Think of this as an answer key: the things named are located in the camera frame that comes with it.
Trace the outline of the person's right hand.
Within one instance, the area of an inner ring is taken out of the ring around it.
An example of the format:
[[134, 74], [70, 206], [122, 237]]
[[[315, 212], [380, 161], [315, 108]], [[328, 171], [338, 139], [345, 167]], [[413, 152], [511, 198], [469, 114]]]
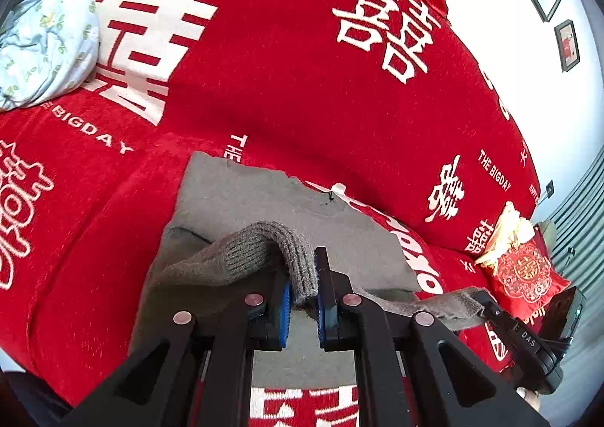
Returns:
[[533, 408], [536, 412], [539, 412], [541, 409], [541, 398], [536, 391], [519, 386], [516, 388], [516, 393], [523, 398], [524, 401], [531, 406], [531, 408]]

